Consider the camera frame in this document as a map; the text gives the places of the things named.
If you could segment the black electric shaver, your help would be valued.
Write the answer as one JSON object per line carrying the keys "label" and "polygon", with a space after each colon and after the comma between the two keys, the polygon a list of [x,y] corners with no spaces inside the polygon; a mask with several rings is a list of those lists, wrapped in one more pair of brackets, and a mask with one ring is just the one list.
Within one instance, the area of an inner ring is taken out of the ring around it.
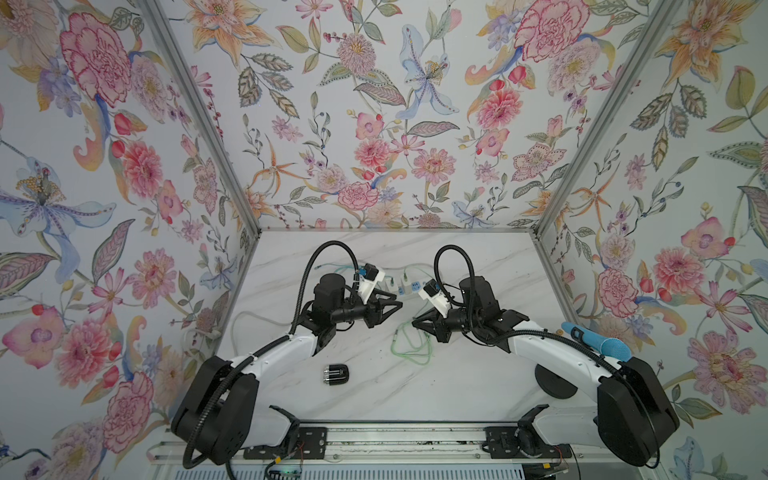
{"label": "black electric shaver", "polygon": [[330,364],[323,371],[323,382],[330,386],[343,385],[350,379],[350,370],[346,364]]}

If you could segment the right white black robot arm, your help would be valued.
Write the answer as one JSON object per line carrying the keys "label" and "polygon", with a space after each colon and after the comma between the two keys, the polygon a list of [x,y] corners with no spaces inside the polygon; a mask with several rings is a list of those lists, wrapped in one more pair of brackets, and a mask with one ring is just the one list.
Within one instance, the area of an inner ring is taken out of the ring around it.
{"label": "right white black robot arm", "polygon": [[457,286],[461,297],[454,299],[442,278],[435,277],[419,293],[431,308],[413,326],[440,343],[459,332],[476,345],[534,362],[537,385],[552,398],[586,394],[590,408],[542,405],[520,418],[519,426],[544,442],[605,447],[629,465],[658,467],[661,448],[680,420],[653,368],[616,338],[569,322],[559,335],[521,312],[501,308],[490,283],[476,274],[460,246],[440,247],[433,268],[440,268],[447,252],[459,254],[467,266],[468,275]]}

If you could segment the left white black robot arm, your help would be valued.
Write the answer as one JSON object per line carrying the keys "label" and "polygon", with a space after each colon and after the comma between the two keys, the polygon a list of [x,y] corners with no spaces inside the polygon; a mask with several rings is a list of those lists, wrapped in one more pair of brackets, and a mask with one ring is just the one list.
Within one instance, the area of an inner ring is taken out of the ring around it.
{"label": "left white black robot arm", "polygon": [[[325,274],[307,299],[312,268],[333,247],[348,255],[353,277],[347,281],[341,274]],[[260,403],[259,390],[320,353],[340,324],[361,321],[374,328],[400,310],[397,296],[378,287],[385,276],[383,269],[361,264],[347,244],[321,244],[303,271],[287,333],[230,360],[213,356],[199,368],[171,423],[172,433],[185,443],[183,468],[211,462],[232,476],[232,460],[243,449],[267,449],[272,466],[295,456],[301,449],[300,420],[281,407]]]}

